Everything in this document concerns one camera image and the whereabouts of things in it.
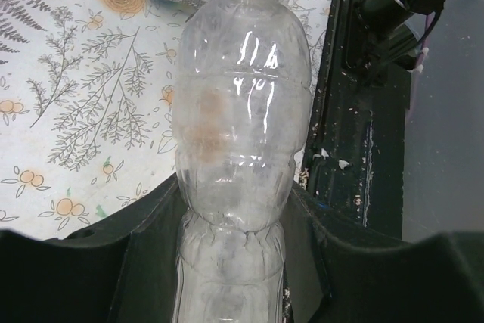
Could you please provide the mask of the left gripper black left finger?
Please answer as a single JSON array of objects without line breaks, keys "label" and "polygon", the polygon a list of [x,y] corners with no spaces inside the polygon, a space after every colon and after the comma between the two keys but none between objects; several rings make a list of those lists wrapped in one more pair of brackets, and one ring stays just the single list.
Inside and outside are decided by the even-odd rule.
[{"label": "left gripper black left finger", "polygon": [[176,293],[178,184],[62,240],[1,232],[3,322],[169,322]]}]

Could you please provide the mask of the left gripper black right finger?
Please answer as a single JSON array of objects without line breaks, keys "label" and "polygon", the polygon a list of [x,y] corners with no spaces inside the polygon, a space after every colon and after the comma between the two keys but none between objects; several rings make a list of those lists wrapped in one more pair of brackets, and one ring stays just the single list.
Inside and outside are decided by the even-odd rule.
[{"label": "left gripper black right finger", "polygon": [[406,243],[365,228],[298,185],[283,212],[296,322],[481,322],[483,235]]}]

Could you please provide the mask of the clear bottle green logo cap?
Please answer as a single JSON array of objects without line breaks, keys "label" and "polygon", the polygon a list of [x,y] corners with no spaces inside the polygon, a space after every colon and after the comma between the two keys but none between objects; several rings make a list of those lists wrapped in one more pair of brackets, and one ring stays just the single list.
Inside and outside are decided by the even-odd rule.
[{"label": "clear bottle green logo cap", "polygon": [[175,322],[279,322],[279,222],[309,127],[306,34],[284,0],[211,0],[181,36],[172,109],[188,205]]}]

